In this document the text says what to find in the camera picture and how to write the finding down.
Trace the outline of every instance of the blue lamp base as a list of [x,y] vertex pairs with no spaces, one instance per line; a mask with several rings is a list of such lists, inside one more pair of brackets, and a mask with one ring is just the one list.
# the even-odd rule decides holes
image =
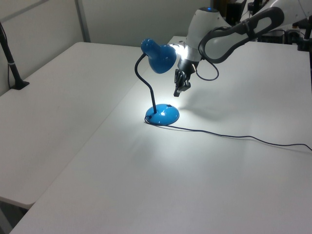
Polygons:
[[151,107],[146,112],[146,120],[153,125],[169,125],[176,122],[180,116],[176,107],[168,104],[156,105],[157,113],[154,114],[154,109]]

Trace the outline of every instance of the white wall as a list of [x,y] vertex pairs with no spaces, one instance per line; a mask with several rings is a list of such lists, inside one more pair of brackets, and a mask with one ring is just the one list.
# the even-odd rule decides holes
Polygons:
[[140,46],[186,36],[195,11],[210,0],[81,0],[91,42]]
[[[75,0],[48,0],[2,25],[22,79],[83,41]],[[0,47],[0,95],[7,90],[7,61]]]
[[0,0],[0,21],[4,22],[13,15],[24,12],[26,9],[33,8],[46,0]]

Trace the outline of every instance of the table surface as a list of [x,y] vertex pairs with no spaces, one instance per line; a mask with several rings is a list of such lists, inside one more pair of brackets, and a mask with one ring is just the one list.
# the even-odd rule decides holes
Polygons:
[[77,43],[0,97],[0,200],[38,200],[137,81],[141,53]]
[[[180,110],[174,126],[312,145],[309,54],[296,46],[249,42],[179,98],[175,67],[143,74],[156,103]],[[204,61],[198,72],[215,76]],[[150,106],[138,81],[11,233],[310,233],[309,150],[150,126]]]

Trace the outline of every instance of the blue lamp shade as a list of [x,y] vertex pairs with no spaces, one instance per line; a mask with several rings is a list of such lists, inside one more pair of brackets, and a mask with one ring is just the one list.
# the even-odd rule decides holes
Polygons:
[[150,66],[156,73],[169,71],[176,62],[176,51],[169,45],[158,45],[152,39],[145,39],[141,49],[148,56]]

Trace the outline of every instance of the desk lamp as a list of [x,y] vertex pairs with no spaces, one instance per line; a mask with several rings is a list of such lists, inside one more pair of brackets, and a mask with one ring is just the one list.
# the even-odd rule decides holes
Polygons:
[[152,39],[145,39],[141,44],[141,49],[143,55],[136,62],[135,73],[137,77],[149,87],[153,103],[153,106],[147,110],[145,118],[153,125],[172,124],[179,118],[179,111],[170,104],[155,104],[153,89],[150,84],[139,75],[137,67],[142,59],[148,56],[152,70],[158,74],[165,73],[169,71],[176,62],[176,50],[169,45],[158,45]]

